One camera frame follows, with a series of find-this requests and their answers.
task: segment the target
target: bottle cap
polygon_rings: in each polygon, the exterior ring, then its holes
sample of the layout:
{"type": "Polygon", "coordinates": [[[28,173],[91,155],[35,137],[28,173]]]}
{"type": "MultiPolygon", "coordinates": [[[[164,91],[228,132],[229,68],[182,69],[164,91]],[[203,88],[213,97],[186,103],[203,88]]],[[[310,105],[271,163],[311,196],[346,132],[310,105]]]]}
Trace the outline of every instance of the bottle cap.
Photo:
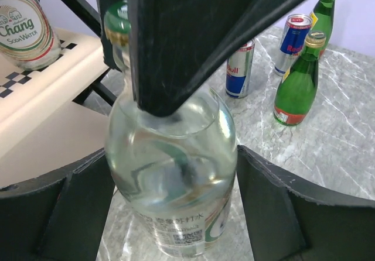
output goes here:
{"type": "Polygon", "coordinates": [[[127,0],[117,2],[104,15],[105,36],[112,44],[126,46],[129,43],[130,30],[127,0]]]}
{"type": "Polygon", "coordinates": [[[305,39],[305,44],[313,49],[318,49],[326,43],[326,34],[321,31],[310,31],[305,39]]]}

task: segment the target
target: barcode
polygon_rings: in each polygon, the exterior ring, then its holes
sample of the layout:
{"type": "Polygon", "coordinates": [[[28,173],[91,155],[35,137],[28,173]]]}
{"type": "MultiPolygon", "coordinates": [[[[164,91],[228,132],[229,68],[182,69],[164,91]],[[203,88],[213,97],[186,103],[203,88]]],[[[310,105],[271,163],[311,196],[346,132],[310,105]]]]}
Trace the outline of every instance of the barcode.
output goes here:
{"type": "Polygon", "coordinates": [[[173,257],[179,257],[181,256],[180,252],[176,249],[172,249],[172,248],[163,248],[163,251],[168,254],[168,255],[171,255],[173,257]]]}
{"type": "Polygon", "coordinates": [[[286,114],[280,112],[279,119],[282,120],[283,122],[287,122],[288,116],[286,114]]]}
{"type": "Polygon", "coordinates": [[[180,235],[173,235],[175,244],[177,245],[190,245],[195,242],[200,242],[202,240],[202,230],[196,231],[194,233],[183,233],[180,235]]]}

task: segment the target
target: marble table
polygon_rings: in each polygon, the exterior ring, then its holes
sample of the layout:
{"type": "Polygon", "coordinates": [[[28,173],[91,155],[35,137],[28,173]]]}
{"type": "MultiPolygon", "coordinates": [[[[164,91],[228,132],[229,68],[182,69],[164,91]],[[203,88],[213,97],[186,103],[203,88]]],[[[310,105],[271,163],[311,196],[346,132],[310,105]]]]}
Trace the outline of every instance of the marble table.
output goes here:
{"type": "MultiPolygon", "coordinates": [[[[316,184],[342,193],[375,199],[375,59],[329,46],[320,63],[319,89],[306,119],[296,127],[275,121],[272,107],[280,77],[272,72],[281,29],[272,27],[256,38],[251,94],[225,95],[225,65],[208,83],[233,114],[242,145],[271,162],[316,184]]],[[[107,83],[117,85],[113,75],[107,83]]],[[[91,97],[86,106],[108,112],[91,97]]],[[[116,192],[97,261],[181,260],[161,253],[116,192]]],[[[217,245],[194,260],[254,260],[236,183],[226,231],[217,245]]]]}

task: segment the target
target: red bull can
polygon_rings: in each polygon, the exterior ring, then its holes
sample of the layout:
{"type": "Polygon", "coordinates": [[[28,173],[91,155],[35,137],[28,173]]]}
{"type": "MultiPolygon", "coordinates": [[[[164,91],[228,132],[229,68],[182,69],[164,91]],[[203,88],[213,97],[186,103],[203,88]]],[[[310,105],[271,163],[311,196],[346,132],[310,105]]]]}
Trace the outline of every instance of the red bull can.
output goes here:
{"type": "Polygon", "coordinates": [[[227,60],[226,93],[232,98],[249,95],[255,41],[250,40],[227,60]]]}
{"type": "Polygon", "coordinates": [[[276,57],[276,74],[283,76],[297,60],[311,26],[312,19],[308,15],[293,14],[288,16],[280,41],[280,51],[276,57]]]}

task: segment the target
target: light purple wall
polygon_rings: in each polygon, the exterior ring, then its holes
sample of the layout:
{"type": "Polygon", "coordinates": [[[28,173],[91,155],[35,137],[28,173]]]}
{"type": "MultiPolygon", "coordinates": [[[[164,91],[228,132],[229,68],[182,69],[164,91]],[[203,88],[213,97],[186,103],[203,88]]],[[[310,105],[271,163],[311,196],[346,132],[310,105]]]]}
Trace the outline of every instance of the light purple wall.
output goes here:
{"type": "MultiPolygon", "coordinates": [[[[96,0],[86,0],[97,10],[96,0]]],[[[95,34],[60,0],[40,0],[52,26],[95,36],[95,34]]]]}
{"type": "MultiPolygon", "coordinates": [[[[306,0],[289,14],[310,14],[317,1],[306,0]]],[[[285,21],[276,25],[283,28],[285,21]]],[[[330,43],[375,57],[375,0],[336,0],[330,43]]]]}
{"type": "MultiPolygon", "coordinates": [[[[40,0],[53,26],[94,33],[60,0],[40,0]]],[[[96,0],[86,0],[97,9],[96,0]]],[[[318,0],[306,0],[292,13],[309,14],[318,0]]],[[[375,57],[375,0],[336,0],[335,28],[331,43],[375,57]]],[[[285,18],[276,23],[284,27],[285,18]]]]}

